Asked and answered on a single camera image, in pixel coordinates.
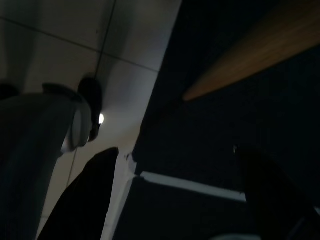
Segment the wooden pole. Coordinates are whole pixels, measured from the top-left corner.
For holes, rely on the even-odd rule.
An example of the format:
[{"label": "wooden pole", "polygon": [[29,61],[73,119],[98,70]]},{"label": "wooden pole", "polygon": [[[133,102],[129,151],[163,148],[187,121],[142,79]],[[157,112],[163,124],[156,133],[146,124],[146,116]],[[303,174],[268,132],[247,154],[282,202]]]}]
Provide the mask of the wooden pole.
[{"label": "wooden pole", "polygon": [[320,0],[286,0],[231,47],[183,95],[190,101],[320,44]]}]

